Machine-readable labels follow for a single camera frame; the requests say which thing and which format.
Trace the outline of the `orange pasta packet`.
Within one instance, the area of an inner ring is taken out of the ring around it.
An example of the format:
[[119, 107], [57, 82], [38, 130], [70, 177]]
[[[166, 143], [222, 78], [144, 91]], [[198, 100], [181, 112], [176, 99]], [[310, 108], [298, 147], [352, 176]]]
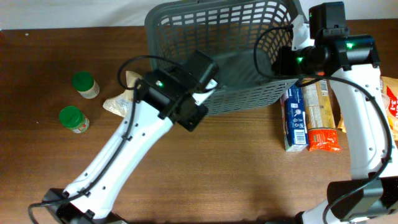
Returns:
[[306, 112], [309, 151], [340, 152], [335, 120], [331, 108], [328, 82], [320, 80], [302, 87]]

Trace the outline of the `green lid jar white label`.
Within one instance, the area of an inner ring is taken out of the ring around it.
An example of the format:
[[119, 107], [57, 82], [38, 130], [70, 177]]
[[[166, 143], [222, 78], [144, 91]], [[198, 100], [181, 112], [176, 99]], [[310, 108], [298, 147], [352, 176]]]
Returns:
[[77, 72], [72, 77], [72, 86], [86, 99], [93, 99], [100, 93], [100, 87], [89, 72]]

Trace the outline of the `beige coffee mix bag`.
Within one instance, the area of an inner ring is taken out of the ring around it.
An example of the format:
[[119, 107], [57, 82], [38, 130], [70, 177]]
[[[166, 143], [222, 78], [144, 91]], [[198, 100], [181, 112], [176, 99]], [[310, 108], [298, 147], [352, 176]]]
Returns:
[[381, 76], [379, 85], [392, 136], [397, 141], [397, 79]]

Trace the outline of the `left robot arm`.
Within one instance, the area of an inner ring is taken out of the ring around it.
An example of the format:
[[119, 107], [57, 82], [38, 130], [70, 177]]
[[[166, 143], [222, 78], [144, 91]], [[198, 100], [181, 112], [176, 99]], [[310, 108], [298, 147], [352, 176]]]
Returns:
[[218, 64], [201, 51], [183, 63], [167, 60], [125, 90], [133, 93], [132, 107], [91, 164], [65, 189], [49, 189], [43, 201], [28, 207], [44, 207], [57, 223], [124, 223], [112, 212], [123, 185], [148, 150], [173, 125], [192, 132], [207, 115], [205, 100], [218, 83]]

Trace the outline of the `blue tissue pack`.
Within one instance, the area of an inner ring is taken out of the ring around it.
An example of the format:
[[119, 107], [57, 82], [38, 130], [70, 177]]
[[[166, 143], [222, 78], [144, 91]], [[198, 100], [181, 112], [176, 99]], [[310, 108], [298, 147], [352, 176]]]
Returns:
[[280, 98], [286, 152], [301, 152], [308, 145], [302, 90], [292, 85]]

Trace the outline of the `green lid jar red label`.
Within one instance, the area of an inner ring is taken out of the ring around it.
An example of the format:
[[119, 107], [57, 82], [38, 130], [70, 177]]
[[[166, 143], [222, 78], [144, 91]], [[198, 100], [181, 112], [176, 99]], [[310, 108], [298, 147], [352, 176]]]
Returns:
[[90, 126], [90, 120], [76, 106], [66, 106], [60, 111], [58, 118], [73, 133], [83, 133]]

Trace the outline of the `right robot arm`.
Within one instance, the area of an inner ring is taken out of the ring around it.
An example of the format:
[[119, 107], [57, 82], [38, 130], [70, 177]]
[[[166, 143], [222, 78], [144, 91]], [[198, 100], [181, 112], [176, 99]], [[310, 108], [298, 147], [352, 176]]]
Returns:
[[380, 91], [380, 59], [370, 35], [351, 35], [342, 2], [310, 8], [291, 23], [293, 45], [280, 50], [280, 79], [328, 80], [346, 126], [351, 179], [332, 182], [327, 198], [297, 223], [364, 223], [397, 213], [397, 146]]

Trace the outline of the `grey plastic basket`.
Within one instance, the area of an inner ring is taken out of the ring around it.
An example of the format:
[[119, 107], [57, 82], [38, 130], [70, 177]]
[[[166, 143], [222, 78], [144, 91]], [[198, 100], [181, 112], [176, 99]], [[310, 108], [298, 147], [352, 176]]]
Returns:
[[195, 50], [218, 65], [210, 115], [271, 105], [296, 82], [273, 79], [272, 64], [292, 36], [276, 27], [303, 13], [298, 0], [175, 1], [144, 20], [149, 53], [184, 63]]

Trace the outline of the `beige paper bag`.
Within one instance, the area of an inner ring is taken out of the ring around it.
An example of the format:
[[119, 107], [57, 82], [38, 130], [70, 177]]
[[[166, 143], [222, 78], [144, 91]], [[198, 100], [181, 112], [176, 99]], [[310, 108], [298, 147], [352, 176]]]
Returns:
[[[126, 72], [126, 81], [128, 87], [133, 87], [137, 79], [141, 79], [142, 76], [133, 71]], [[134, 91], [133, 90], [125, 90], [118, 96], [108, 98], [103, 103], [103, 108], [113, 114], [116, 114], [121, 117], [125, 117], [127, 112], [132, 107], [132, 101], [134, 99]]]

